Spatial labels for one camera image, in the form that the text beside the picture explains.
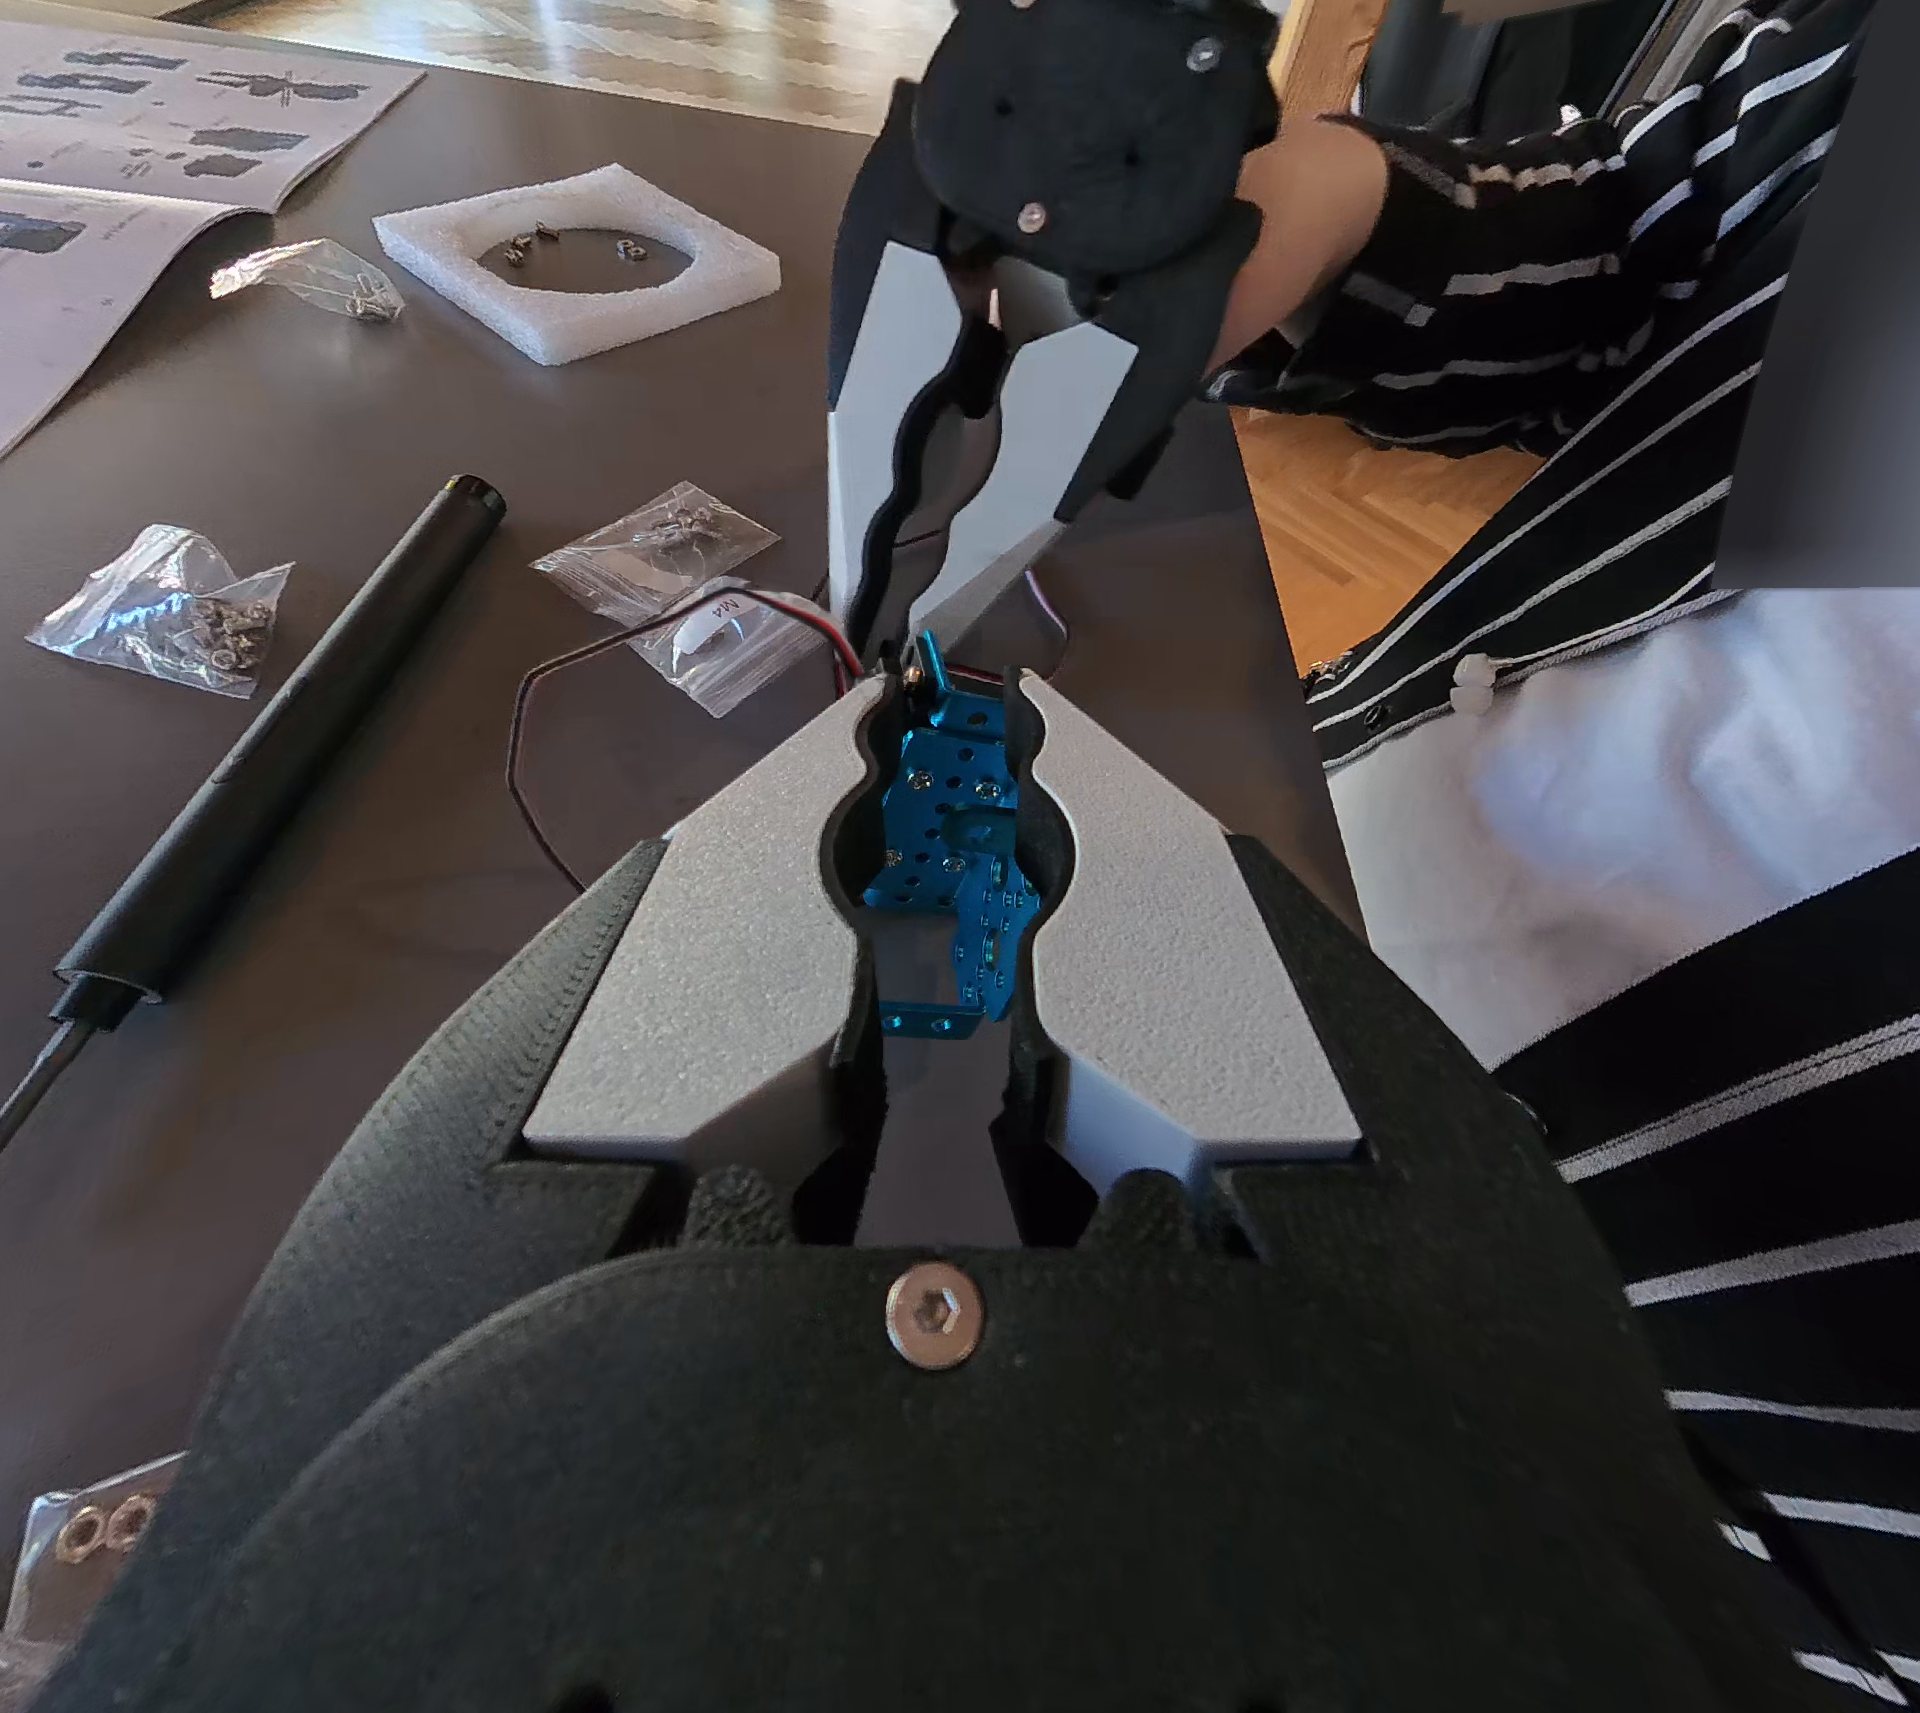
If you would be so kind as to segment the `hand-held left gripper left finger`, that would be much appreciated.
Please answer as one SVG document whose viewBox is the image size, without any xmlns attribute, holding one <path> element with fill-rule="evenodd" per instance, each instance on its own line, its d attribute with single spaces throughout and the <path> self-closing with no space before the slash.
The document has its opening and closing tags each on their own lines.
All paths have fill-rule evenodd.
<svg viewBox="0 0 1920 1713">
<path fill-rule="evenodd" d="M 524 1141 L 643 1165 L 824 1165 L 863 1126 L 859 937 L 832 832 L 876 778 L 871 677 L 690 811 Z"/>
</svg>

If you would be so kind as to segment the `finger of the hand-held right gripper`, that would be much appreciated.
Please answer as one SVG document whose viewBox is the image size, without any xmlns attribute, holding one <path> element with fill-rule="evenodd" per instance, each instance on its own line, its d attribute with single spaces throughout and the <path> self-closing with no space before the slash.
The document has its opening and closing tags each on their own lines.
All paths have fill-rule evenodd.
<svg viewBox="0 0 1920 1713">
<path fill-rule="evenodd" d="M 869 671 L 906 615 L 985 469 L 1002 328 L 963 304 L 934 252 L 889 239 L 830 405 L 830 597 Z"/>
<path fill-rule="evenodd" d="M 1062 533 L 1056 511 L 1138 348 L 1094 322 L 1024 346 L 999 392 L 992 468 L 949 524 L 945 557 L 913 601 L 906 635 L 945 649 Z"/>
</svg>

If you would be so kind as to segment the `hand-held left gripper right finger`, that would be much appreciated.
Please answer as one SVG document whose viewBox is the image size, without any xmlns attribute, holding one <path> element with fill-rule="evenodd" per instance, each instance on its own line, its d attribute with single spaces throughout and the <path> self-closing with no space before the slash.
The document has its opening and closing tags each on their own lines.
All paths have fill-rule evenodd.
<svg viewBox="0 0 1920 1713">
<path fill-rule="evenodd" d="M 1230 832 L 1038 674 L 1020 800 L 1059 811 L 1069 874 L 1030 930 L 1031 1016 L 1062 1053 L 1047 1142 L 1083 1183 L 1343 1160 L 1361 1126 Z"/>
</svg>

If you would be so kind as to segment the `blue bracket servo assembly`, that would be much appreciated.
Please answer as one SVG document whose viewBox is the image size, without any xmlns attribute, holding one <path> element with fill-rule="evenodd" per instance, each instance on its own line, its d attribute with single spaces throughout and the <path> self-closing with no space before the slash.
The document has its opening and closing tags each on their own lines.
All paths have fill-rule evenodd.
<svg viewBox="0 0 1920 1713">
<path fill-rule="evenodd" d="M 931 632 L 916 636 L 902 682 L 906 722 L 863 906 L 888 920 L 945 917 L 953 998 L 884 998 L 878 1019 L 884 1035 L 959 1042 L 1006 1019 L 1044 899 L 1016 856 L 1020 785 L 997 685 L 953 668 Z"/>
</svg>

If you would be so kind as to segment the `dark brown desk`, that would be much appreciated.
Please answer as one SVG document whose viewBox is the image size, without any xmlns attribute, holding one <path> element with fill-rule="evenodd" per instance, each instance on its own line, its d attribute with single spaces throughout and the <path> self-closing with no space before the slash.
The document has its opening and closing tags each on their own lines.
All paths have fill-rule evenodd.
<svg viewBox="0 0 1920 1713">
<path fill-rule="evenodd" d="M 453 475 L 508 511 L 370 722 L 165 1003 L 84 1048 L 2 1151 L 2 1607 L 37 1497 L 180 1448 L 295 1209 L 394 1070 L 565 903 L 504 786 L 524 671 L 597 629 L 530 563 L 696 480 L 825 569 L 825 334 L 871 138 L 425 69 L 269 223 L 188 243 L 62 408 L 2 460 L 2 1092 L 46 1039 L 53 967 L 259 703 L 101 671 L 28 629 L 144 525 L 241 569 L 291 563 L 263 702 Z M 407 275 L 393 325 L 280 290 L 210 300 L 255 247 L 626 165 L 771 247 L 763 304 L 539 366 Z M 1240 444 L 1191 405 L 1134 500 L 1038 574 L 1056 688 L 1361 932 Z M 825 656 L 707 717 L 631 653 L 539 688 L 525 791 L 588 878 L 832 702 Z"/>
</svg>

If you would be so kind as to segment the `flat clear bag of screws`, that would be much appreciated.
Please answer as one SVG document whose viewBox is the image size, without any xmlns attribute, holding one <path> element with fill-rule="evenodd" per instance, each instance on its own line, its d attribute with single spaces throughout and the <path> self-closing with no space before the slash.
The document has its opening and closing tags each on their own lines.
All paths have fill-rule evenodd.
<svg viewBox="0 0 1920 1713">
<path fill-rule="evenodd" d="M 535 558 L 530 569 L 576 606 L 613 624 L 639 624 L 780 546 L 759 525 L 692 480 Z"/>
</svg>

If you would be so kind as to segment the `clear bag with white label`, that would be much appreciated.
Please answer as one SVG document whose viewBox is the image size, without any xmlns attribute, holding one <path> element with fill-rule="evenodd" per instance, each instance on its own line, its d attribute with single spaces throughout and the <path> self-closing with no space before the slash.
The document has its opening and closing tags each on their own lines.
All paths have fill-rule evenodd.
<svg viewBox="0 0 1920 1713">
<path fill-rule="evenodd" d="M 725 717 L 814 653 L 835 677 L 846 674 L 846 639 L 818 601 L 736 574 L 710 579 L 643 624 L 628 652 L 710 717 Z"/>
</svg>

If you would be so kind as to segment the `dark chair with pale piping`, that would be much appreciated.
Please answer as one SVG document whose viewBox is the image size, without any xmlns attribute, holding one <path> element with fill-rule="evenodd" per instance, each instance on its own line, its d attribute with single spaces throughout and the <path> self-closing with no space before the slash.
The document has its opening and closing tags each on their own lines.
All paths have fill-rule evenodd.
<svg viewBox="0 0 1920 1713">
<path fill-rule="evenodd" d="M 1606 93 L 1618 2 L 1467 22 L 1445 0 L 1388 0 L 1358 86 L 1358 115 L 1467 143 L 1553 130 L 1564 105 Z"/>
</svg>

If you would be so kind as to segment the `black electric screwdriver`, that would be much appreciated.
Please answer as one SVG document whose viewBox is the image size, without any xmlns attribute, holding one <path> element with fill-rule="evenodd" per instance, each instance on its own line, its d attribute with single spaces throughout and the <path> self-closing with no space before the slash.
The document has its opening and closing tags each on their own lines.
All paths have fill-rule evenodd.
<svg viewBox="0 0 1920 1713">
<path fill-rule="evenodd" d="M 6 1147 L 95 1035 L 117 1028 L 135 1003 L 162 1003 L 187 975 L 504 514 L 490 480 L 446 480 L 95 912 L 55 966 L 53 1038 L 2 1102 Z"/>
</svg>

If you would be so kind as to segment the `crumpled small clear bag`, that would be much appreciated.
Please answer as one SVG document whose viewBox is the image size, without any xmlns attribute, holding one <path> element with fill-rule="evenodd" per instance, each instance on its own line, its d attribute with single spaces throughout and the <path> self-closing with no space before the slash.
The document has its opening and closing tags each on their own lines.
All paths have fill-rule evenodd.
<svg viewBox="0 0 1920 1713">
<path fill-rule="evenodd" d="M 394 322 L 404 296 L 393 277 L 337 239 L 298 239 L 220 265 L 209 298 L 229 300 L 244 290 L 283 290 L 298 300 L 364 322 Z"/>
</svg>

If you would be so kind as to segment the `clear bag of many screws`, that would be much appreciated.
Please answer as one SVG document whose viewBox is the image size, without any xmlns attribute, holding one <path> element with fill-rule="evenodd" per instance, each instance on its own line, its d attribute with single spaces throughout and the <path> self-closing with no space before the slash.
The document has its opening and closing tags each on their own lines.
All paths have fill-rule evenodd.
<svg viewBox="0 0 1920 1713">
<path fill-rule="evenodd" d="M 187 525 L 144 525 L 130 549 L 55 611 L 37 624 L 28 645 L 70 663 L 133 671 L 249 699 L 273 643 L 291 563 L 238 575 L 226 553 Z"/>
</svg>

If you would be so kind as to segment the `open instruction manual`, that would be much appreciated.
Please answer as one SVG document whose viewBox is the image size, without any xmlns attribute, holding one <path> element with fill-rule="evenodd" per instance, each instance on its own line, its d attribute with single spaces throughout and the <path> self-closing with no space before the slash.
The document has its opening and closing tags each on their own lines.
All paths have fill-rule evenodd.
<svg viewBox="0 0 1920 1713">
<path fill-rule="evenodd" d="M 2 451 L 192 239 L 274 214 L 423 69 L 2 19 Z"/>
</svg>

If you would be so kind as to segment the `clear bag of brass nuts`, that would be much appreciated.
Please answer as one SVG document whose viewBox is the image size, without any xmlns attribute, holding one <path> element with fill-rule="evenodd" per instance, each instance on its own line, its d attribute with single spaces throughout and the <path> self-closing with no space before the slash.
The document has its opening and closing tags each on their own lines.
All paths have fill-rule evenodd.
<svg viewBox="0 0 1920 1713">
<path fill-rule="evenodd" d="M 159 1500 L 152 1483 L 38 1497 L 28 1509 L 2 1637 L 44 1650 L 70 1644 L 120 1580 Z"/>
</svg>

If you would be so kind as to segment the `white foam frame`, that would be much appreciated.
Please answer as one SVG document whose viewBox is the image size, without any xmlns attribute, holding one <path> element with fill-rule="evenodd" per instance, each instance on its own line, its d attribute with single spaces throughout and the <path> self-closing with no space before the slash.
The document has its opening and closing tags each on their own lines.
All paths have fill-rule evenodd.
<svg viewBox="0 0 1920 1713">
<path fill-rule="evenodd" d="M 525 265 L 500 258 L 537 223 L 561 230 Z M 521 357 L 572 364 L 773 298 L 780 257 L 624 165 L 373 219 L 383 257 Z M 621 262 L 614 237 L 649 246 Z"/>
</svg>

